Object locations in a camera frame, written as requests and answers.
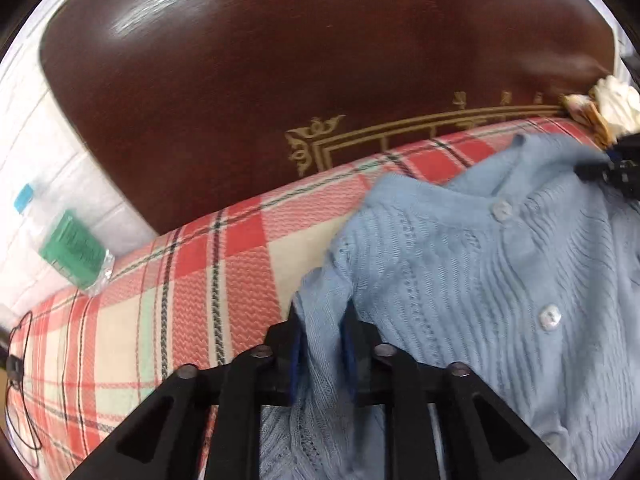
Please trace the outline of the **dark brown wooden headboard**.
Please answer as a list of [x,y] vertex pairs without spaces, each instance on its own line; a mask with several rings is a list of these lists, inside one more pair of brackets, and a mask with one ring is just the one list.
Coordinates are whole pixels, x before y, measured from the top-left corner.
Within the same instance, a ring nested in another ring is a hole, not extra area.
[[160,233],[401,144],[554,115],[614,70],[588,0],[67,0],[62,113]]

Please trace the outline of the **cream white garment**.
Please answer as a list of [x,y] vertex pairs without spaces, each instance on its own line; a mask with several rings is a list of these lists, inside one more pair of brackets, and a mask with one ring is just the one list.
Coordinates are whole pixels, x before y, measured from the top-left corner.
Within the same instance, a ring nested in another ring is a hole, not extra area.
[[588,94],[561,96],[560,102],[574,122],[591,132],[601,150],[639,132],[639,92],[614,76],[599,79]]

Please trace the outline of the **green packet in plastic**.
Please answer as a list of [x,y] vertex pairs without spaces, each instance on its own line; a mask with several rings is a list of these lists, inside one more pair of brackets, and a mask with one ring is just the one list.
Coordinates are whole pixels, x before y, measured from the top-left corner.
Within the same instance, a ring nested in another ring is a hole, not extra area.
[[115,263],[114,255],[70,209],[55,219],[38,254],[90,297],[99,295],[105,288]]

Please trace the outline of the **red plaid bed blanket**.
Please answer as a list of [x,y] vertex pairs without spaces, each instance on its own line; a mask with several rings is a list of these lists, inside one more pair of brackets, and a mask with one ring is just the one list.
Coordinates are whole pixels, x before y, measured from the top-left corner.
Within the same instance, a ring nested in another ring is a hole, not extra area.
[[571,120],[533,118],[407,144],[162,235],[121,258],[98,296],[44,300],[10,347],[25,367],[8,399],[18,459],[36,479],[67,477],[177,366],[213,367],[261,342],[379,177],[444,183],[520,132],[590,139]]

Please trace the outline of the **light blue knit cardigan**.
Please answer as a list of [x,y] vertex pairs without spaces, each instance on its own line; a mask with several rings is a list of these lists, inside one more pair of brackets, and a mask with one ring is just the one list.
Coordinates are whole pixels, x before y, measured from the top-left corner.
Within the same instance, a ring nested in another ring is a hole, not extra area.
[[596,148],[519,134],[445,185],[386,174],[293,298],[308,374],[262,415],[265,479],[383,477],[383,415],[342,371],[348,306],[437,367],[469,365],[581,479],[639,433],[639,206],[586,182]]

